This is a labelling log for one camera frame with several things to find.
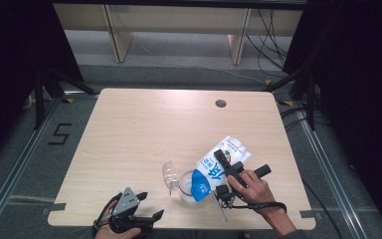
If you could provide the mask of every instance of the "blue and white package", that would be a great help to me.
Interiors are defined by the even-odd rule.
[[[244,163],[251,154],[234,137],[226,136],[218,145],[212,148],[203,158],[197,162],[197,167],[192,173],[191,193],[199,202],[221,185],[225,179],[225,170],[216,159],[214,152],[222,149],[231,165],[238,161]]]

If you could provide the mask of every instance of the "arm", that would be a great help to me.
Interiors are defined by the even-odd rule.
[[[107,208],[106,212],[104,213],[104,216],[110,213],[110,210],[116,205],[116,202],[117,201],[112,202],[112,204]],[[100,230],[95,235],[95,239],[131,239],[141,232],[139,228],[132,228],[121,234],[114,233],[110,229],[107,220],[102,221],[100,225]]]
[[[233,176],[228,176],[231,186],[244,196],[247,203],[276,202],[268,183],[259,179],[252,170],[244,170],[241,178],[247,183],[247,187],[241,185]],[[280,237],[296,231],[287,213],[280,207],[256,209],[255,212],[262,215]]]

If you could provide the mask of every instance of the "person's left hand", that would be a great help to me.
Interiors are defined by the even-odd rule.
[[[107,208],[106,212],[104,213],[104,216],[108,215],[110,213],[110,210],[116,205],[117,201],[114,201],[110,204],[110,206]],[[127,230],[124,233],[117,234],[113,232],[110,229],[110,226],[107,224],[108,220],[102,221],[100,223],[101,228],[95,235],[95,239],[132,239],[141,232],[139,228],[131,228]]]

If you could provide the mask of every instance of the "wooden table top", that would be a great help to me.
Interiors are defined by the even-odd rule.
[[[219,108],[216,101],[226,102]],[[277,201],[287,206],[298,229],[313,229],[311,210],[275,99],[270,93],[105,89],[101,91],[52,211],[54,226],[90,226],[106,203],[125,187],[148,192],[135,215],[164,209],[155,228],[270,229],[248,209],[225,209],[228,222],[208,196],[197,205],[169,196],[162,175],[172,160],[178,174],[194,169],[225,136],[238,139],[252,154],[245,168],[268,164],[264,177]]]

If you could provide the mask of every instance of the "sleeve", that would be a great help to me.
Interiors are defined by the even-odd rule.
[[[295,230],[285,235],[282,239],[308,239],[302,230]]]

